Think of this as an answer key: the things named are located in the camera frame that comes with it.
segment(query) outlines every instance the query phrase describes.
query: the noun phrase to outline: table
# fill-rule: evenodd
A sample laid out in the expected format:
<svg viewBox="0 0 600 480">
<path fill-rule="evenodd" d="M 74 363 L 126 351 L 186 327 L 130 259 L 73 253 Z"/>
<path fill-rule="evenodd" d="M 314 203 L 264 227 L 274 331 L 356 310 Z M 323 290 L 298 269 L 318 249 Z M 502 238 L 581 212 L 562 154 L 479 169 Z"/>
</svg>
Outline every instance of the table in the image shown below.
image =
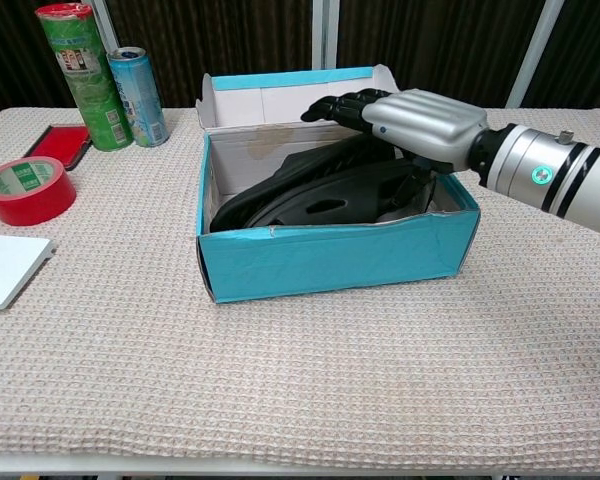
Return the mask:
<svg viewBox="0 0 600 480">
<path fill-rule="evenodd" d="M 202 131 L 193 109 L 166 119 L 160 147 L 91 149 L 60 217 L 0 223 L 57 244 L 0 312 L 0 471 L 600 473 L 600 234 L 466 172 L 483 217 L 459 276 L 216 306 Z M 600 110 L 489 120 L 600 146 Z M 78 121 L 1 112 L 0 164 Z"/>
</svg>

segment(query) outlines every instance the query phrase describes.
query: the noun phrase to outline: brown curtain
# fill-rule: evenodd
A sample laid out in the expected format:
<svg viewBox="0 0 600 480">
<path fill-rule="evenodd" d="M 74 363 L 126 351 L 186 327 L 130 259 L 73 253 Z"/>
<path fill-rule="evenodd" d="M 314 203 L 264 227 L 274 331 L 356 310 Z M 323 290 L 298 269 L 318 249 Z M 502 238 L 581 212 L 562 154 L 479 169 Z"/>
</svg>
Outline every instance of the brown curtain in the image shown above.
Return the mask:
<svg viewBox="0 0 600 480">
<path fill-rule="evenodd" d="M 539 0 L 341 0 L 338 66 L 383 63 L 401 89 L 503 107 Z"/>
<path fill-rule="evenodd" d="M 311 68 L 311 0 L 108 0 L 121 46 L 147 50 L 163 104 L 193 106 L 202 76 Z"/>
<path fill-rule="evenodd" d="M 50 3 L 59 2 L 0 0 L 0 110 L 75 106 L 33 13 L 36 8 Z"/>
<path fill-rule="evenodd" d="M 600 107 L 600 0 L 565 2 L 522 105 Z"/>
</svg>

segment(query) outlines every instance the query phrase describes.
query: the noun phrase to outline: green cylindrical container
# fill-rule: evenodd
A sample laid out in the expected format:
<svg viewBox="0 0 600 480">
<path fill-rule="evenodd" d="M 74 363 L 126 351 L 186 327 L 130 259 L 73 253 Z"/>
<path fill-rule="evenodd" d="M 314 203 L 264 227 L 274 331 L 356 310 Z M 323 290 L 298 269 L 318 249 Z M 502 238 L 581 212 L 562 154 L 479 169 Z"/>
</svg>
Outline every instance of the green cylindrical container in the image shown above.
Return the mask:
<svg viewBox="0 0 600 480">
<path fill-rule="evenodd" d="M 98 150 L 116 150 L 133 140 L 98 35 L 93 10 L 58 3 L 36 10 L 73 99 Z"/>
</svg>

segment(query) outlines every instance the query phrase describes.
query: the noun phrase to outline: red tape roll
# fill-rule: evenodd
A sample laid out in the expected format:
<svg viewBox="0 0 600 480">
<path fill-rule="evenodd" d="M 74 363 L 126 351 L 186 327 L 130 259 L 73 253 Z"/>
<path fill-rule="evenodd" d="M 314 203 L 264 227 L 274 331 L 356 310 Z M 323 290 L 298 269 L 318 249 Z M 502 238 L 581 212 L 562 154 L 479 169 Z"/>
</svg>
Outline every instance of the red tape roll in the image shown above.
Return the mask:
<svg viewBox="0 0 600 480">
<path fill-rule="evenodd" d="M 73 204 L 64 166 L 51 157 L 25 157 L 0 166 L 0 220 L 36 225 L 57 217 Z"/>
</svg>

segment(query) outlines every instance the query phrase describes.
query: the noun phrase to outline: blue shoebox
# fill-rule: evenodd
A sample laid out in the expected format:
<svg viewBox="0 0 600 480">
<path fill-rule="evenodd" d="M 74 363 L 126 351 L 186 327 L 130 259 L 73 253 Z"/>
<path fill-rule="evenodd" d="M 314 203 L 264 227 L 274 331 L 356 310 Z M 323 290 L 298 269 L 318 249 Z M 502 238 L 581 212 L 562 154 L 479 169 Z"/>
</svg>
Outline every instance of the blue shoebox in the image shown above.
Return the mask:
<svg viewBox="0 0 600 480">
<path fill-rule="evenodd" d="M 217 303 L 408 282 L 457 274 L 480 209 L 451 176 L 440 177 L 428 213 L 360 225 L 271 226 L 209 233 L 223 202 L 271 176 L 285 157 L 357 132 L 302 123 L 325 95 L 397 91 L 387 67 L 264 75 L 205 75 L 196 107 L 205 129 L 197 251 Z"/>
</svg>

